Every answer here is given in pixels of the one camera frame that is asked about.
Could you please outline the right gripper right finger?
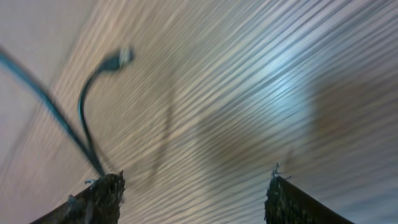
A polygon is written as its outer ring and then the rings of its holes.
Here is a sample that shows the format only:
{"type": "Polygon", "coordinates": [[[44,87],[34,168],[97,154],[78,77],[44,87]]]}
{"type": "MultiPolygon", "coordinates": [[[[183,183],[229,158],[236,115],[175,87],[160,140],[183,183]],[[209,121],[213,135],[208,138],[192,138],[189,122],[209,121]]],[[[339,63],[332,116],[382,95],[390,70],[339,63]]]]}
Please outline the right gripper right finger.
{"type": "Polygon", "coordinates": [[[353,224],[281,176],[277,163],[264,202],[267,224],[353,224]]]}

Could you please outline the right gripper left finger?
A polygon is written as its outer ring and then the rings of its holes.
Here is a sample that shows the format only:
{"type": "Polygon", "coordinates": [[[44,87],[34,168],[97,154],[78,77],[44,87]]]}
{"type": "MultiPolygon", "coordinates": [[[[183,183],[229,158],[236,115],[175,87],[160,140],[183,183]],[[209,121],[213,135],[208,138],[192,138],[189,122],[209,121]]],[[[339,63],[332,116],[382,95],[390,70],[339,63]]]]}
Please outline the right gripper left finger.
{"type": "Polygon", "coordinates": [[[90,186],[32,224],[118,224],[125,191],[123,172],[89,180],[90,186]]]}

